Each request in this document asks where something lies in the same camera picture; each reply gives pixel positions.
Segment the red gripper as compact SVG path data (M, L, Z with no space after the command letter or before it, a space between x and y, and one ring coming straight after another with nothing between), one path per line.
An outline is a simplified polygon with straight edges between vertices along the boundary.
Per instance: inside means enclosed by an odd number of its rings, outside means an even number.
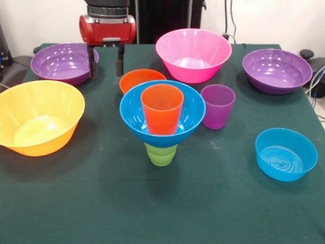
M124 44L130 44L135 39L136 22L132 15L125 18L95 18L82 15L79 18L79 30L82 40L87 44L89 60L89 77L96 79L98 65L95 61L93 46L102 46L109 42L117 42L116 76L123 75Z

